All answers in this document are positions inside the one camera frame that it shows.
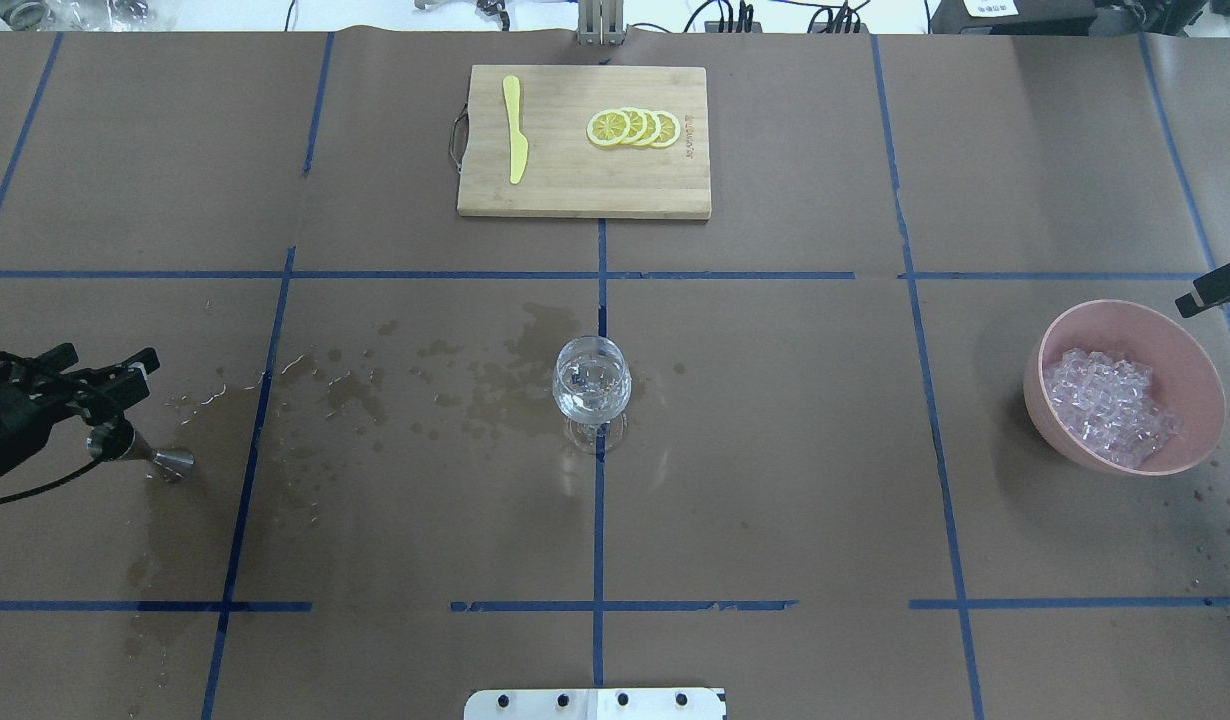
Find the knife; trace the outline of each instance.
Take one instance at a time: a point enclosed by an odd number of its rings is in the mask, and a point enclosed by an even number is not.
[[[522,82],[518,76],[504,76],[504,106],[509,110],[509,182],[522,182],[526,155],[531,145],[522,134]]]

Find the wooden cutting board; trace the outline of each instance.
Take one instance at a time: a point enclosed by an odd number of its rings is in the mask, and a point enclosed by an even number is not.
[[[509,183],[504,76],[522,82],[522,133],[531,143]],[[597,111],[637,106],[681,121],[673,146],[595,146]],[[708,91],[702,68],[474,65],[460,215],[707,219],[712,214]]]

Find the wine glass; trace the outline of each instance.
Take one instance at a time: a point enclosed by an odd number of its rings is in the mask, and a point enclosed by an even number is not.
[[[566,343],[552,373],[552,398],[566,415],[566,434],[588,454],[624,439],[624,415],[633,395],[633,378],[624,352],[609,338],[583,336]]]

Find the knife handle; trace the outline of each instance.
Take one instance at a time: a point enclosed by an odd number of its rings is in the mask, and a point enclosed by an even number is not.
[[[519,127],[522,82],[518,81],[518,76],[504,76],[504,106],[509,110],[509,133],[522,132]]]

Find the bowl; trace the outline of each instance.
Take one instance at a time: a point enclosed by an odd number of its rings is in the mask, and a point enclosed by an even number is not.
[[[1060,423],[1046,395],[1043,369],[1073,347],[1124,352],[1127,359],[1153,368],[1150,395],[1176,414],[1181,428],[1140,468],[1105,460]],[[1224,389],[1210,357],[1171,318],[1134,302],[1082,302],[1055,318],[1028,359],[1023,398],[1032,423],[1050,447],[1079,465],[1113,475],[1157,478],[1187,470],[1215,450],[1224,430]]]

